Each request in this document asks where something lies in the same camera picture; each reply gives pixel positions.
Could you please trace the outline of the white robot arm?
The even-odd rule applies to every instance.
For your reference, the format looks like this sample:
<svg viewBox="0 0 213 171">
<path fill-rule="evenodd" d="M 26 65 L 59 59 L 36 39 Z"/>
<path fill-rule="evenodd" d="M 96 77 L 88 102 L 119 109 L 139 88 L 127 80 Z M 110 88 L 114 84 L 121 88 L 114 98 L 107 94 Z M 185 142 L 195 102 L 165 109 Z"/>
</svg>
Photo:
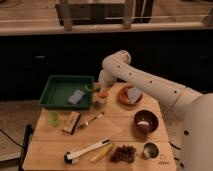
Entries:
<svg viewBox="0 0 213 171">
<path fill-rule="evenodd" d="M 203 94 L 185 85 L 136 69 L 131 55 L 117 51 L 102 61 L 98 77 L 101 90 L 124 80 L 184 115 L 177 171 L 213 171 L 213 93 Z"/>
</svg>

